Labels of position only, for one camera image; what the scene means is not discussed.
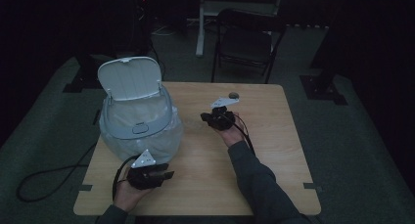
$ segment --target black wall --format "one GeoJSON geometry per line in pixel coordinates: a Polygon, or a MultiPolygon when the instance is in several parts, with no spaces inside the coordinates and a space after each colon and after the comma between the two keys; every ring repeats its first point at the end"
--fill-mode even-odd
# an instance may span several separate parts
{"type": "Polygon", "coordinates": [[[313,66],[351,79],[415,192],[415,0],[345,0],[313,66]]]}
{"type": "Polygon", "coordinates": [[[19,124],[56,67],[69,58],[59,0],[0,0],[0,145],[19,124]]]}

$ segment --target black chair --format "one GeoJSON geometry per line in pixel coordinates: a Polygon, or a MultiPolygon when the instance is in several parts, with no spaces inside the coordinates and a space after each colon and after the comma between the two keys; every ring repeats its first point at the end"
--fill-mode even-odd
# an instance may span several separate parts
{"type": "Polygon", "coordinates": [[[214,51],[211,82],[214,82],[216,62],[260,66],[262,75],[266,72],[268,83],[277,47],[280,44],[286,25],[276,15],[261,14],[237,9],[225,9],[216,18],[217,40],[214,51]]]}

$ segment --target person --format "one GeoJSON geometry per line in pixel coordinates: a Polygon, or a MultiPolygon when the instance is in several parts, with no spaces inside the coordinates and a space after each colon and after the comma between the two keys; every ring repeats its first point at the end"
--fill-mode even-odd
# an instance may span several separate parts
{"type": "MultiPolygon", "coordinates": [[[[235,124],[242,127],[238,114],[235,112],[235,124]]],[[[287,194],[276,183],[272,170],[260,163],[251,152],[244,134],[235,126],[219,131],[228,155],[231,158],[237,177],[238,188],[247,200],[257,224],[306,224],[309,223],[299,213],[287,194]]],[[[149,194],[152,189],[137,190],[127,181],[117,184],[114,204],[98,220],[99,224],[124,223],[128,212],[149,194]]]]}

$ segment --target gray carpet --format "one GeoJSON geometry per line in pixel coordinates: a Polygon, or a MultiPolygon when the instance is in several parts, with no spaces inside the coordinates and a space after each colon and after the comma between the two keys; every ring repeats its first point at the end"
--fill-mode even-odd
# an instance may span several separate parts
{"type": "MultiPolygon", "coordinates": [[[[205,54],[195,56],[197,30],[186,36],[169,30],[153,35],[164,81],[209,82],[214,35],[207,30],[205,54]]],[[[325,30],[290,27],[280,46],[270,84],[285,89],[314,183],[323,223],[415,223],[415,201],[395,168],[382,139],[353,91],[350,81],[334,83],[347,106],[307,100],[300,75],[318,74],[309,65],[325,30]]],[[[96,217],[76,216],[73,205],[86,172],[77,168],[63,187],[40,202],[21,202],[16,189],[33,172],[76,164],[99,136],[94,124],[105,98],[102,89],[63,93],[78,71],[68,60],[52,77],[22,123],[0,151],[0,223],[94,223],[96,217]]],[[[232,68],[217,73],[217,82],[262,83],[255,70],[244,74],[232,68]]],[[[81,162],[87,164],[91,153],[81,162]]],[[[53,172],[30,180],[28,198],[41,197],[70,172],[53,172]]]]}

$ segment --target dark sleeve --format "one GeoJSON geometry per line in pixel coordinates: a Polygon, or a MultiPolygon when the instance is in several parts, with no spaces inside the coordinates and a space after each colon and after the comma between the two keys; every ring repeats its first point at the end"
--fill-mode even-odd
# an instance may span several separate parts
{"type": "Polygon", "coordinates": [[[238,187],[249,203],[255,223],[308,223],[276,183],[275,175],[259,162],[245,141],[228,150],[238,187]]]}
{"type": "Polygon", "coordinates": [[[98,219],[98,224],[122,224],[125,223],[128,213],[121,208],[111,205],[98,219]]]}

